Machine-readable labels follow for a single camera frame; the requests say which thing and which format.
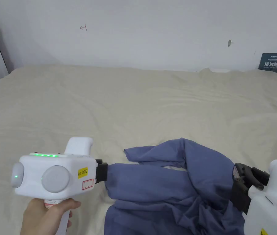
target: round gray button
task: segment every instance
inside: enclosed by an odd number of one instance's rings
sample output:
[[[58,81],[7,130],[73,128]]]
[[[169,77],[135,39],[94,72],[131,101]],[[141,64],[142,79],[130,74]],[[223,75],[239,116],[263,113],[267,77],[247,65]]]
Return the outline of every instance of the round gray button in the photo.
[[[11,186],[18,188],[21,186],[23,181],[24,166],[21,162],[17,162],[13,165],[11,175]]]
[[[69,171],[62,166],[48,168],[42,176],[42,185],[50,193],[59,193],[67,187],[70,180]]]

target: red outlined label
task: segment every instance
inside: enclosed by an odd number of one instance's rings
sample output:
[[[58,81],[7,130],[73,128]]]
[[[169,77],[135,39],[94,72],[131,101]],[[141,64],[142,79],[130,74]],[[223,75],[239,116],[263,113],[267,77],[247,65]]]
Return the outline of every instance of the red outlined label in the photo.
[[[91,188],[92,186],[94,186],[94,179],[83,181],[82,190],[87,189],[87,188]]]

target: white plastic casing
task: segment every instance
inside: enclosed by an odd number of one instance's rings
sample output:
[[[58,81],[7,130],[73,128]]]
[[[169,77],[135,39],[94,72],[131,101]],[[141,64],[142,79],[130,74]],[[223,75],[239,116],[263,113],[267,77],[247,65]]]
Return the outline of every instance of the white plastic casing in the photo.
[[[42,198],[62,200],[73,197],[74,195],[89,191],[96,183],[97,162],[94,158],[77,155],[60,155],[59,157],[46,157],[25,155],[20,158],[24,166],[23,182],[20,187],[15,189],[16,194]],[[52,166],[65,167],[70,173],[69,183],[63,191],[58,193],[48,192],[42,185],[44,172]],[[78,171],[87,167],[87,175],[78,179]],[[84,187],[85,181],[91,187]]]
[[[58,157],[25,155],[20,158],[24,166],[22,184],[15,189],[19,195],[50,199],[64,200],[77,194],[92,190],[96,183],[96,160],[90,157],[89,152],[93,140],[87,137],[72,137],[64,154]],[[60,192],[51,193],[42,184],[44,172],[53,166],[62,166],[69,171],[69,183]]]
[[[269,182],[264,190],[258,190],[254,186],[249,188],[251,204],[247,215],[243,214],[246,235],[259,235],[262,229],[268,235],[277,234],[277,160],[271,162],[269,175]]]

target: green led light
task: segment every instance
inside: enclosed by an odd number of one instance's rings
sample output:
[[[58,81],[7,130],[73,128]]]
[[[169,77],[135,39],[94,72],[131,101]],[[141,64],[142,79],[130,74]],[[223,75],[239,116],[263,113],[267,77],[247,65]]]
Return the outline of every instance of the green led light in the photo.
[[[44,156],[44,157],[59,157],[59,155],[52,155],[52,154],[35,154],[35,156]]]

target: hand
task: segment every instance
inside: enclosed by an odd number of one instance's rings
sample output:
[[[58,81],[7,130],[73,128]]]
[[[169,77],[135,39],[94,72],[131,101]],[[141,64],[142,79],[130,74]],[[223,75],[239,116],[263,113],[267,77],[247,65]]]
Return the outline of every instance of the hand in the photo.
[[[69,198],[47,209],[43,199],[34,198],[24,211],[20,235],[55,235],[64,212],[80,206],[81,202]]]

